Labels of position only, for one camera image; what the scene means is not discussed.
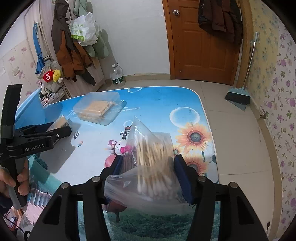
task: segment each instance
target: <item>human hand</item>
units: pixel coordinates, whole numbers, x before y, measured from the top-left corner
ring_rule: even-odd
[[[25,196],[29,193],[30,183],[29,183],[29,161],[26,158],[24,162],[24,169],[23,171],[17,176],[17,180],[20,183],[18,187],[18,192],[20,195]],[[3,193],[6,197],[9,197],[8,189],[6,185],[11,187],[15,187],[16,182],[13,178],[9,175],[9,173],[0,168],[0,192]]]

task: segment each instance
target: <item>water bottle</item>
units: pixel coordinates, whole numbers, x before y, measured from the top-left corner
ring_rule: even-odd
[[[126,82],[122,73],[122,68],[118,64],[112,65],[111,79],[115,86],[123,86]]]

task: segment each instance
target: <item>coat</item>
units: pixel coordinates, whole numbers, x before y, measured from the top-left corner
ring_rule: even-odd
[[[59,65],[62,67],[66,79],[76,81],[76,75],[93,86],[94,78],[86,70],[92,65],[92,60],[85,49],[76,39],[71,38],[70,29],[66,23],[66,13],[69,5],[64,0],[54,3],[54,21],[52,23],[52,42]]]
[[[212,35],[241,44],[242,19],[235,0],[200,0],[198,23]]]

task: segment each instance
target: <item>tiled floor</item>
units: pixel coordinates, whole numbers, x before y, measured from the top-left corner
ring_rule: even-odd
[[[268,151],[251,109],[242,111],[224,99],[230,86],[194,80],[127,81],[121,88],[182,86],[200,96],[217,151],[221,184],[238,183],[263,227],[272,221],[274,183]],[[111,90],[105,85],[99,89]]]

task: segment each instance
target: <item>clear plastic container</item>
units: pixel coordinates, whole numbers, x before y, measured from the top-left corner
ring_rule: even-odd
[[[91,92],[73,110],[81,120],[107,126],[122,110],[122,104],[117,92]]]

